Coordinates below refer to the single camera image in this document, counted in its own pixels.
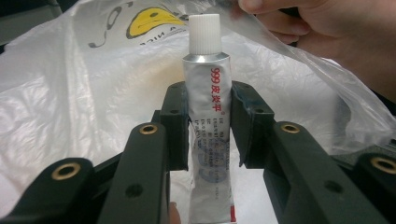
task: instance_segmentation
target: printed logo on bag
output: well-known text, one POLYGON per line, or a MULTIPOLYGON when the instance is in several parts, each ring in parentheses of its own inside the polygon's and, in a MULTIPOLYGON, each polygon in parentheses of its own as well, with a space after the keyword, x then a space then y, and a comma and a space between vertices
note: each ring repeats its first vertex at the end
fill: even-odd
POLYGON ((110 32, 115 26, 119 26, 119 28, 113 29, 116 31, 111 32, 111 34, 113 36, 120 36, 117 31, 126 22, 128 22, 128 25, 125 25, 126 40, 135 41, 137 45, 146 45, 147 43, 164 39, 170 35, 185 32, 186 25, 184 21, 188 19, 188 15, 180 15, 177 12, 171 11, 164 5, 161 6, 163 8, 146 7, 137 13, 132 13, 132 15, 134 15, 132 20, 128 15, 130 15, 131 10, 134 11, 137 8, 134 6, 134 2, 129 2, 113 8, 107 16, 103 41, 99 43, 91 42, 88 46, 91 49, 102 47, 108 39, 111 39, 111 36, 107 32, 110 32))
POLYGON ((128 39, 133 39, 145 35, 148 31, 164 24, 184 25, 184 22, 162 8, 146 8, 132 19, 126 36, 128 39))

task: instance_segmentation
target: screw hole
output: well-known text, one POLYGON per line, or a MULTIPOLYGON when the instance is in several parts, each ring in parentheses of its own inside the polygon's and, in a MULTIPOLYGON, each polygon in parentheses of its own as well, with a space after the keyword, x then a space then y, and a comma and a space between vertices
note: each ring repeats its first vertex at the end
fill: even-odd
POLYGON ((372 165, 385 173, 396 175, 396 162, 381 157, 374 157, 371 159, 372 165))
POLYGON ((143 193, 143 188, 139 184, 129 186, 125 190, 125 196, 130 199, 138 198, 143 193))
POLYGON ((63 164, 52 172, 51 177, 54 180, 65 180, 78 174, 80 169, 81 166, 76 162, 63 164))
POLYGON ((142 134, 152 134, 156 133, 158 130, 157 126, 149 124, 140 128, 142 134))
POLYGON ((341 187, 338 183, 328 180, 324 183, 324 187, 333 193, 342 193, 343 192, 343 187, 341 187))
POLYGON ((281 129, 287 133, 299 133, 300 132, 300 129, 298 127, 291 125, 291 124, 284 124, 281 126, 281 129))

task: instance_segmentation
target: metal ring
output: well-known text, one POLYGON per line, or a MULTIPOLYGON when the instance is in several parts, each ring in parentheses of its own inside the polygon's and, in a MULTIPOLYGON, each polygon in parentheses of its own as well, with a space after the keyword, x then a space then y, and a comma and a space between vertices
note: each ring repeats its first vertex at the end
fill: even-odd
POLYGON ((284 124, 280 126, 280 128, 283 130, 283 132, 286 133, 299 133, 300 129, 297 126, 294 126, 292 124, 284 124))
POLYGON ((396 175, 396 162, 395 161, 391 161, 391 160, 384 159, 381 157, 374 157, 374 158, 371 158, 371 163, 376 169, 378 169, 380 171, 383 171, 390 175, 396 175), (389 165, 390 168, 384 166, 381 163, 385 163, 385 164, 389 165))
POLYGON ((53 172, 52 172, 52 179, 54 180, 65 180, 70 177, 73 177, 74 175, 78 174, 79 170, 81 169, 81 166, 76 163, 76 162, 70 162, 67 164, 63 164, 61 166, 58 166, 53 172), (70 172, 66 172, 65 174, 62 174, 62 170, 70 168, 70 172))
POLYGON ((139 131, 142 134, 152 134, 152 133, 156 133, 157 130, 158 130, 157 126, 155 126, 153 124, 148 124, 148 125, 141 127, 139 131))

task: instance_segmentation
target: finger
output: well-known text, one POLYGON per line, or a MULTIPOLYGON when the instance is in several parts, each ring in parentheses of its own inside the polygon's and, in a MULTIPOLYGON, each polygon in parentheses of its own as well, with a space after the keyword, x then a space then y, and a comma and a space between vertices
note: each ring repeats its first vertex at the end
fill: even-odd
POLYGON ((177 211, 176 203, 169 203, 170 224, 181 224, 180 214, 177 211))
POLYGON ((280 11, 257 15, 257 19, 268 30, 285 35, 306 35, 311 31, 310 26, 304 20, 280 11))
POLYGON ((241 18, 245 11, 242 10, 242 8, 238 5, 238 1, 237 0, 231 0, 231 19, 233 20, 237 20, 239 18, 241 18))
POLYGON ((281 8, 297 7, 302 0, 238 0, 239 6, 250 14, 276 11, 281 8))
POLYGON ((277 32, 271 32, 271 33, 285 44, 291 44, 293 42, 297 42, 300 38, 298 35, 285 35, 277 32))

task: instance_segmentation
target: yellow logo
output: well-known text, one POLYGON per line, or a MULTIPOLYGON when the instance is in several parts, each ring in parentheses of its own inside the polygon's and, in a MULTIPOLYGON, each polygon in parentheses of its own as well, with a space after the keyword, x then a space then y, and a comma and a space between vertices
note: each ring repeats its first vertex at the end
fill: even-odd
POLYGON ((132 19, 126 36, 128 39, 133 39, 164 24, 184 25, 184 22, 162 8, 149 7, 137 13, 132 19))

